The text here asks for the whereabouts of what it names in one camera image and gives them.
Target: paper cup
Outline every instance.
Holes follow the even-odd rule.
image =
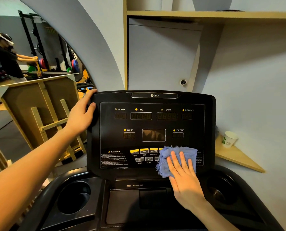
[[[226,131],[224,132],[223,140],[222,140],[222,146],[226,148],[230,148],[235,141],[238,139],[237,134],[235,134],[232,131]]]

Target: black cup holder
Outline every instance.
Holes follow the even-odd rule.
[[[207,187],[212,197],[221,203],[231,205],[237,201],[236,188],[221,176],[208,179]]]
[[[90,186],[82,181],[66,186],[57,200],[57,207],[64,214],[72,214],[81,210],[91,196]]]

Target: blue cloth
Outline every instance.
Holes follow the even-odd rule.
[[[170,172],[168,168],[168,162],[166,161],[166,158],[171,155],[171,151],[174,151],[176,154],[176,157],[178,159],[179,164],[181,165],[179,152],[182,151],[185,155],[185,159],[188,165],[188,159],[192,160],[193,169],[195,173],[197,173],[197,167],[196,167],[196,159],[197,159],[197,149],[190,148],[190,147],[164,147],[162,150],[160,150],[160,158],[159,163],[156,165],[156,169],[163,178],[168,176],[173,176],[173,174]]]

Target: white headset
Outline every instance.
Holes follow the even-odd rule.
[[[0,34],[0,37],[2,37],[5,41],[7,41],[8,43],[10,43],[11,45],[14,45],[14,43],[8,39],[6,39],[5,37],[2,36],[2,34]]]

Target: wooden shelf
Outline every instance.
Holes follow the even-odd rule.
[[[127,15],[145,16],[150,18],[173,18],[211,23],[286,22],[286,12],[128,10]]]
[[[218,138],[216,139],[215,152],[217,157],[232,161],[236,164],[240,164],[242,166],[251,168],[262,173],[265,172],[265,169],[255,163],[252,159],[250,159],[245,153],[243,153],[234,145],[231,148],[223,147],[221,143],[222,139],[223,136],[218,136]]]

